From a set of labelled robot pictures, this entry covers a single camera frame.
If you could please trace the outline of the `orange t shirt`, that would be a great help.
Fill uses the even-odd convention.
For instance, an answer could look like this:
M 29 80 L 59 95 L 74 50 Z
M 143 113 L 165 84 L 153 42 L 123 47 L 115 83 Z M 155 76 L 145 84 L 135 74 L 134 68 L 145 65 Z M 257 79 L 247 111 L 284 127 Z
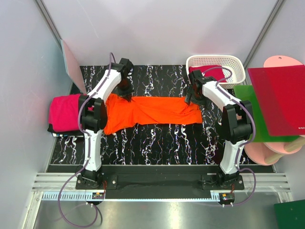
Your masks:
M 199 124 L 203 121 L 200 107 L 187 104 L 182 97 L 134 96 L 127 101 L 116 94 L 110 94 L 106 101 L 106 135 L 133 127 L 136 124 Z

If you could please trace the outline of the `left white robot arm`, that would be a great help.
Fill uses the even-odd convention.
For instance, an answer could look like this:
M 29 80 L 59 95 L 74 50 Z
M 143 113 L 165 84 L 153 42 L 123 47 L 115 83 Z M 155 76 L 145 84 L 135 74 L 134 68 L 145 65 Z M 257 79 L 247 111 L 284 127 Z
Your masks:
M 84 135 L 85 160 L 83 167 L 76 172 L 76 189 L 100 189 L 106 186 L 101 160 L 101 136 L 108 121 L 106 101 L 115 88 L 120 97 L 131 101 L 133 87 L 128 75 L 132 68 L 129 59 L 121 58 L 119 63 L 110 59 L 100 82 L 87 95 L 79 97 L 78 128 Z

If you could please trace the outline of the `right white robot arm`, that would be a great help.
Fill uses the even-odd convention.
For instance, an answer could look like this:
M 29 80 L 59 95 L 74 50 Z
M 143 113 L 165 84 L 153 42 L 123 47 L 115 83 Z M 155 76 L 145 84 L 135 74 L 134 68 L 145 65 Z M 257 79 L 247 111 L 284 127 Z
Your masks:
M 222 110 L 220 135 L 225 139 L 224 154 L 219 169 L 208 187 L 231 189 L 239 182 L 241 158 L 244 146 L 252 141 L 256 129 L 253 108 L 250 101 L 241 101 L 226 91 L 218 80 L 212 76 L 205 77 L 199 70 L 188 74 L 190 86 L 185 102 L 199 106 L 216 105 Z

